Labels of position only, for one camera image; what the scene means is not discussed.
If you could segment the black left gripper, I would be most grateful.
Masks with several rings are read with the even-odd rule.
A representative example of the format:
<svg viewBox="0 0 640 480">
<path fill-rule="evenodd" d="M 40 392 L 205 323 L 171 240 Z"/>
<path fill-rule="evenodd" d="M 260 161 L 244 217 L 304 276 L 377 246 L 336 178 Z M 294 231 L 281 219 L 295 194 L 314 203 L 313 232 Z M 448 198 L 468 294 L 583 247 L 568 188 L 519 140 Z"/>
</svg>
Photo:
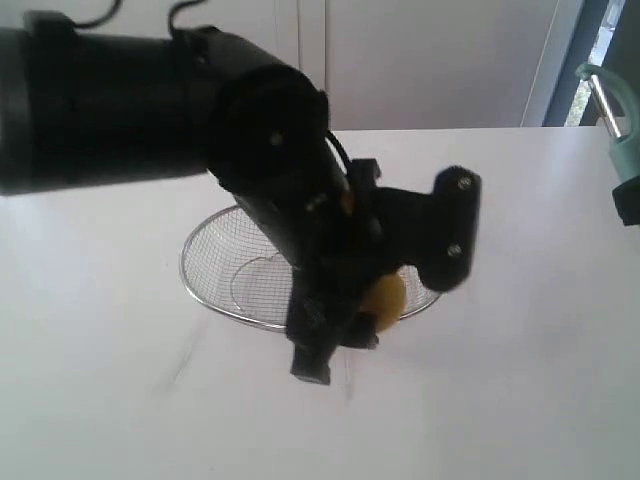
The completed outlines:
<svg viewBox="0 0 640 480">
<path fill-rule="evenodd" d="M 379 344 L 380 333 L 360 305 L 381 276 L 400 268 L 381 252 L 382 229 L 372 206 L 380 175 L 372 158 L 350 163 L 347 189 L 313 226 L 293 270 L 286 337 L 293 344 L 290 372 L 301 381 L 328 385 L 338 348 L 373 350 Z"/>
</svg>

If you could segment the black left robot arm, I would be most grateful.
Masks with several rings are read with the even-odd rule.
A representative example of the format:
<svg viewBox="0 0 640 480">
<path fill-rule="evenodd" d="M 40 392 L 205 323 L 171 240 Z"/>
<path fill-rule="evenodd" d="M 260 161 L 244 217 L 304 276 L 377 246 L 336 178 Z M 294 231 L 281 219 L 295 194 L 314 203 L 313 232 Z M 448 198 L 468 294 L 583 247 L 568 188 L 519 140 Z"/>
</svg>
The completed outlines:
<svg viewBox="0 0 640 480">
<path fill-rule="evenodd" d="M 352 160 L 326 94 L 213 26 L 94 34 L 57 11 L 1 32 L 5 196 L 212 174 L 292 269 L 292 374 L 328 384 L 338 347 L 374 349 L 395 316 L 367 296 L 400 260 L 373 160 Z"/>
</svg>

